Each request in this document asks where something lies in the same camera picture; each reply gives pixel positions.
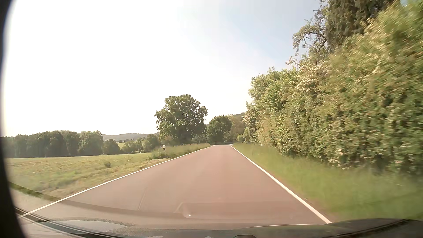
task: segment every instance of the green grass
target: green grass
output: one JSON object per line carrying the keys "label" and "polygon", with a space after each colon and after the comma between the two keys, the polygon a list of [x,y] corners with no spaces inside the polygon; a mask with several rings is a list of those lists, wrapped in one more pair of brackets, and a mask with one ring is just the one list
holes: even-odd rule
{"label": "green grass", "polygon": [[166,152],[163,152],[162,148],[154,150],[151,154],[152,159],[162,159],[162,158],[176,158],[181,155],[185,155],[191,152],[194,152],[199,149],[207,148],[210,144],[189,144],[181,146],[168,146],[166,147]]}
{"label": "green grass", "polygon": [[7,159],[11,188],[24,193],[45,197],[64,198],[109,180],[130,174],[154,164],[175,158],[209,144],[168,147],[167,156],[157,158],[153,153],[125,155],[96,155],[55,158]]}
{"label": "green grass", "polygon": [[236,143],[234,147],[305,198],[331,220],[423,219],[423,184],[397,174],[343,170],[305,158],[280,155],[273,147]]}

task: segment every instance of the foliage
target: foliage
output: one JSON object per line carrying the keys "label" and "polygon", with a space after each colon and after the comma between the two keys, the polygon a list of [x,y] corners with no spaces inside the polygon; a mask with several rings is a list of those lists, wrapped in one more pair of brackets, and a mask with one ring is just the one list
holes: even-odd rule
{"label": "foliage", "polygon": [[137,145],[138,153],[140,153],[141,151],[144,150],[144,147],[143,147],[143,139],[142,138],[138,138],[137,139],[136,145]]}
{"label": "foliage", "polygon": [[243,141],[245,141],[245,138],[242,135],[238,135],[236,137],[236,141],[243,142]]}
{"label": "foliage", "polygon": [[207,137],[210,142],[227,141],[232,128],[232,121],[228,116],[215,116],[207,126]]}
{"label": "foliage", "polygon": [[[28,135],[17,135],[14,137],[1,137],[1,144],[4,148],[6,158],[36,158],[36,157],[64,157],[121,154],[119,145],[113,139],[103,142],[100,131],[46,131]],[[137,144],[135,151],[141,151],[142,146]],[[134,150],[126,148],[128,153]]]}
{"label": "foliage", "polygon": [[394,0],[329,0],[326,37],[331,49],[341,46],[354,34],[364,34],[365,28],[380,11]]}
{"label": "foliage", "polygon": [[149,141],[143,141],[143,149],[145,152],[150,152],[152,150],[151,144]]}
{"label": "foliage", "polygon": [[102,153],[103,136],[100,131],[82,131],[80,138],[81,147],[78,151],[80,155],[100,155]]}
{"label": "foliage", "polygon": [[122,151],[115,140],[108,139],[103,144],[103,153],[106,155],[118,155],[121,154]]}
{"label": "foliage", "polygon": [[319,59],[324,59],[328,54],[326,21],[328,5],[326,0],[319,0],[320,7],[315,10],[314,18],[307,20],[307,23],[292,36],[292,45],[298,54],[299,47],[309,50],[309,53]]}
{"label": "foliage", "polygon": [[318,0],[320,7],[314,17],[292,36],[296,53],[299,47],[308,49],[309,60],[326,60],[329,52],[341,46],[354,34],[363,34],[380,11],[394,0]]}
{"label": "foliage", "polygon": [[237,114],[237,115],[230,115],[229,119],[232,122],[230,139],[228,141],[235,141],[239,135],[242,135],[245,130],[245,123],[243,121],[245,113]]}
{"label": "foliage", "polygon": [[122,146],[122,151],[125,154],[133,154],[137,151],[138,145],[134,141],[127,141],[125,142],[124,146]]}
{"label": "foliage", "polygon": [[161,144],[159,139],[157,138],[157,136],[155,136],[153,134],[148,134],[147,137],[146,137],[146,141],[148,141],[150,143],[151,149],[156,149]]}
{"label": "foliage", "polygon": [[252,79],[247,141],[343,168],[423,175],[423,3],[395,3],[316,64]]}
{"label": "foliage", "polygon": [[191,95],[171,96],[165,99],[162,110],[156,111],[160,137],[172,136],[178,144],[187,144],[204,131],[207,109]]}

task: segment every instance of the tall grass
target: tall grass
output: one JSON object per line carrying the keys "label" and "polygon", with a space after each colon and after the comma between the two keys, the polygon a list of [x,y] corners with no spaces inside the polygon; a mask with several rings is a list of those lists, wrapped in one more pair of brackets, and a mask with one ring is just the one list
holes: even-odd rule
{"label": "tall grass", "polygon": [[188,144],[179,146],[168,146],[166,152],[162,148],[154,150],[150,156],[151,159],[163,159],[163,158],[176,158],[181,155],[185,155],[194,152],[199,149],[207,148],[210,144]]}
{"label": "tall grass", "polygon": [[398,174],[373,175],[366,169],[340,169],[292,158],[273,147],[236,143],[234,147],[336,220],[423,219],[423,184]]}

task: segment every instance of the tree line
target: tree line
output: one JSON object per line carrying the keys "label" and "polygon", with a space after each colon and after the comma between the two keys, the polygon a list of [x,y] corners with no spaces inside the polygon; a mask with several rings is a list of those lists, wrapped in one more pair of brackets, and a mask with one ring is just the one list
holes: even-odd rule
{"label": "tree line", "polygon": [[254,77],[247,141],[345,169],[423,175],[423,1],[328,0],[291,69]]}
{"label": "tree line", "polygon": [[46,131],[32,135],[1,137],[6,158],[64,157],[89,155],[117,155],[150,152],[161,145],[149,134],[146,138],[126,141],[122,148],[113,139],[104,141],[102,133],[95,131]]}

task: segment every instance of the windshield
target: windshield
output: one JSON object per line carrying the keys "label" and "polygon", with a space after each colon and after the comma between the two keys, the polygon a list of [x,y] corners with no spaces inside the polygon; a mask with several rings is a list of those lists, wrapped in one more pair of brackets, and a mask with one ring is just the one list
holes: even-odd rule
{"label": "windshield", "polygon": [[13,1],[1,146],[24,232],[414,224],[422,12],[422,0]]}

